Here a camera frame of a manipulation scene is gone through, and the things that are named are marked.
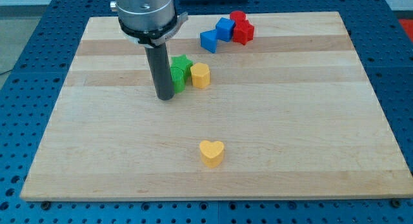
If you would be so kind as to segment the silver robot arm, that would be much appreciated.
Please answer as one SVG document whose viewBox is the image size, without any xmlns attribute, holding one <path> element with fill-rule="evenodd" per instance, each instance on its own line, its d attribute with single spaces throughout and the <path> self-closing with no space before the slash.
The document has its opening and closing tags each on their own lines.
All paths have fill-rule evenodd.
<svg viewBox="0 0 413 224">
<path fill-rule="evenodd" d="M 187 12 L 176 12 L 174 0 L 113 0 L 110 9 L 125 37 L 147 48 L 165 44 L 188 21 Z"/>
</svg>

